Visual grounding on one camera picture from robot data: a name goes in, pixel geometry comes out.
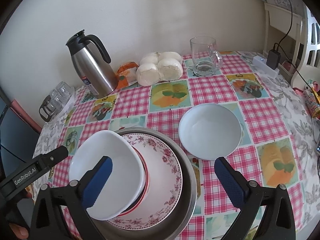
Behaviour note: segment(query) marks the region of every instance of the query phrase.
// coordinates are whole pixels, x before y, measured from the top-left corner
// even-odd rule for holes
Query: metal screw
[[[250,185],[251,187],[256,187],[256,186],[258,185],[258,183],[257,183],[256,181],[254,181],[254,180],[250,180],[250,181],[249,181],[249,185]]]
[[[287,187],[285,186],[285,184],[279,184],[279,188],[280,188],[280,189],[287,189]]]
[[[70,181],[69,185],[71,187],[77,186],[78,185],[78,181],[76,179],[74,179],[74,180]]]
[[[48,184],[43,184],[42,186],[41,186],[41,189],[42,190],[46,190],[48,188]]]

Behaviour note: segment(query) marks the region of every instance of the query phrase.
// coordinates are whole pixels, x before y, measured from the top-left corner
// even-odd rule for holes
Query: pink pipe
[[[22,109],[17,100],[12,101],[12,110],[27,124],[29,124],[38,133],[41,133],[42,128]]]

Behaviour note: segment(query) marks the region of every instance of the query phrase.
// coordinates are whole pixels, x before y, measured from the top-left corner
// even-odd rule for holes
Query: thermos lid
[[[84,30],[79,31],[67,41],[66,46],[68,46],[71,56],[90,43],[90,41],[79,42],[83,37],[85,37]]]

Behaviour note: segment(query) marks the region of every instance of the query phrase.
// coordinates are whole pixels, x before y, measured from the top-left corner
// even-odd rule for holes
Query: blue gripper pad
[[[247,180],[242,176],[241,173],[235,171],[223,157],[219,157],[215,160],[214,172],[216,173],[234,207],[240,209],[243,208],[246,201],[246,195],[249,193],[249,189],[247,190],[246,186]]]
[[[94,205],[102,188],[104,187],[105,183],[111,175],[112,167],[113,164],[111,158],[103,156],[102,159],[98,162],[98,164],[91,170],[97,171],[92,176],[92,179],[88,182],[87,186],[83,190],[82,206],[84,208],[89,208]]]

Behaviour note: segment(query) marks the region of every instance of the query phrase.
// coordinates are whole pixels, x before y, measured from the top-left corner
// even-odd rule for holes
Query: pink floral pattern
[[[162,161],[171,167],[171,173],[174,174],[176,178],[173,188],[170,190],[171,197],[163,203],[163,208],[150,215],[148,220],[145,218],[125,220],[119,217],[109,220],[111,224],[124,229],[137,230],[149,228],[165,219],[177,204],[182,189],[181,168],[177,157],[172,150],[158,138],[145,134],[128,134],[124,135],[123,137],[129,142],[130,145],[143,143],[143,147],[148,145],[153,147],[154,151],[161,152],[163,154]]]

